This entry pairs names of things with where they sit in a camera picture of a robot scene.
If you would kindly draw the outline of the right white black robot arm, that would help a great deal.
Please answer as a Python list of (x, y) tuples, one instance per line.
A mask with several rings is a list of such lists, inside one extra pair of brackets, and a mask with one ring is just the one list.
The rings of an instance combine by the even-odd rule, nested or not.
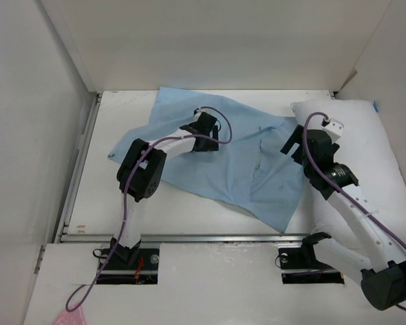
[(359, 285), (367, 301), (377, 310), (398, 307), (406, 301), (406, 243), (377, 219), (355, 174), (335, 162), (336, 140), (342, 126), (326, 123), (322, 129), (296, 126), (281, 149), (298, 163), (311, 187), (335, 208), (348, 229), (359, 240), (361, 255), (339, 243), (334, 235), (317, 232), (305, 237), (296, 255), (305, 268), (334, 268)]

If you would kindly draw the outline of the light blue pillowcase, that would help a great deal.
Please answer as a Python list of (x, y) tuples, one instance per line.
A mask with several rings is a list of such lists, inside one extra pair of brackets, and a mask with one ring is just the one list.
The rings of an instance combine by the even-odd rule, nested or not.
[(221, 200), (250, 211), (260, 221), (286, 231), (304, 190), (300, 165), (280, 152), (297, 126), (296, 119), (273, 116), (227, 97), (162, 87), (148, 125), (127, 131), (110, 151), (121, 163), (132, 142), (152, 141), (192, 122), (203, 106), (221, 118), (216, 152), (181, 154), (166, 162), (162, 180), (192, 194)]

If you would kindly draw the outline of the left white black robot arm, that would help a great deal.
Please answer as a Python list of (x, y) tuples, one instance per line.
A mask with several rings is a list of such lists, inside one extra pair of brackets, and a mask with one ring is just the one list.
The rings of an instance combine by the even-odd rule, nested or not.
[(218, 149), (218, 119), (205, 110), (195, 111), (193, 122), (167, 136), (132, 142), (116, 174), (122, 194), (122, 221), (110, 241), (112, 256), (121, 267), (128, 269), (137, 263), (144, 206), (158, 189), (167, 160), (188, 152)]

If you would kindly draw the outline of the white pillow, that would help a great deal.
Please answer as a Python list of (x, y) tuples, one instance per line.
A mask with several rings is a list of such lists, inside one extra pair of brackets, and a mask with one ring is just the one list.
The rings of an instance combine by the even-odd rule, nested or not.
[(307, 100), (291, 109), (299, 124), (314, 112), (323, 112), (344, 125), (335, 154), (359, 180), (372, 212), (406, 242), (406, 187), (398, 162), (378, 114), (362, 100)]

